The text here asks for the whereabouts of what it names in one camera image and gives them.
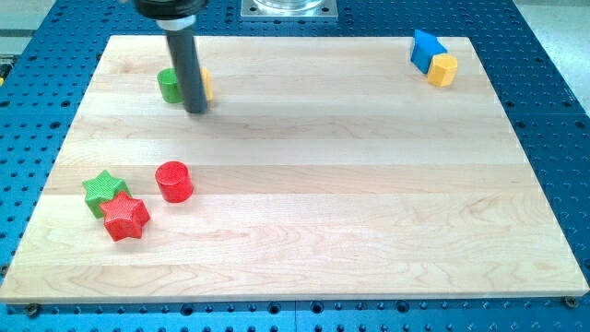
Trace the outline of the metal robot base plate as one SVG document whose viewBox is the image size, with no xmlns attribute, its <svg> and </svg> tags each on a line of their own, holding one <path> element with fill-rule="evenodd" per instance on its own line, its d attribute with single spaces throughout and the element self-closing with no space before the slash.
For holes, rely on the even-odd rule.
<svg viewBox="0 0 590 332">
<path fill-rule="evenodd" d="M 337 19 L 337 0 L 241 0 L 244 21 Z"/>
</svg>

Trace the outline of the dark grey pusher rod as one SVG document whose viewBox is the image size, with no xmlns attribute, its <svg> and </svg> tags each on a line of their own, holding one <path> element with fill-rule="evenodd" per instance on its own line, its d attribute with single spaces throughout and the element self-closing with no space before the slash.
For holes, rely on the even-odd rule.
<svg viewBox="0 0 590 332">
<path fill-rule="evenodd" d="M 196 17 L 192 15 L 158 19 L 157 24 L 166 35 L 184 109 L 188 113 L 203 113 L 208 108 L 208 101 L 195 47 L 195 21 Z"/>
</svg>

